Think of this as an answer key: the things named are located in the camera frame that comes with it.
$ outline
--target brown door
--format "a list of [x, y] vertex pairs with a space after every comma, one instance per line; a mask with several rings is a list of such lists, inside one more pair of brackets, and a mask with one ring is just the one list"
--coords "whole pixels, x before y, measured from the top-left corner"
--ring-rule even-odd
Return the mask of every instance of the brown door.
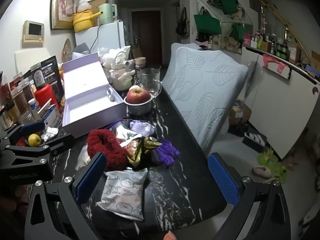
[[160, 11], [132, 12], [133, 42], [139, 45], [147, 64], [161, 64]]

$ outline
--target red apple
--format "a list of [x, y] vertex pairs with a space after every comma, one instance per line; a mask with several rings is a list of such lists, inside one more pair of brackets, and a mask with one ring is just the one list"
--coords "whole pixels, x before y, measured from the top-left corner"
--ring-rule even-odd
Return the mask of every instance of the red apple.
[[151, 95], [148, 90], [144, 88], [133, 88], [127, 94], [127, 103], [129, 104], [141, 104], [147, 102]]

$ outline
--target purple tassel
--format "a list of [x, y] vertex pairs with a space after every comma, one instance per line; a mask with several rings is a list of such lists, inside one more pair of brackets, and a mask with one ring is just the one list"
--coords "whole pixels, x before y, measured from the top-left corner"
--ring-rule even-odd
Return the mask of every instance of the purple tassel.
[[165, 166], [171, 166], [174, 160], [177, 157], [180, 157], [180, 152], [173, 147], [171, 142], [167, 140], [159, 139], [158, 142], [162, 143], [159, 147], [156, 148], [160, 160], [164, 163]]

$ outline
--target picture frame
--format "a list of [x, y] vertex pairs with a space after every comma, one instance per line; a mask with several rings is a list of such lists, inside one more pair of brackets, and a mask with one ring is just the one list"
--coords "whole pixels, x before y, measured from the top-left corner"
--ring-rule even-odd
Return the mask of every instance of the picture frame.
[[75, 0], [51, 0], [50, 5], [51, 29], [73, 29], [72, 14], [76, 12]]

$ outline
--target door handle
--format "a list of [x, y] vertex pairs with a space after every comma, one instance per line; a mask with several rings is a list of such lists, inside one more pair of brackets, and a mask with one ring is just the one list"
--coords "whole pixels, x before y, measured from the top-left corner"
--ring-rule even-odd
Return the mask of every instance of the door handle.
[[318, 90], [318, 88], [317, 88], [317, 87], [313, 87], [313, 89], [312, 89], [312, 93], [313, 93], [313, 94], [315, 94], [316, 92], [319, 94], [319, 90]]

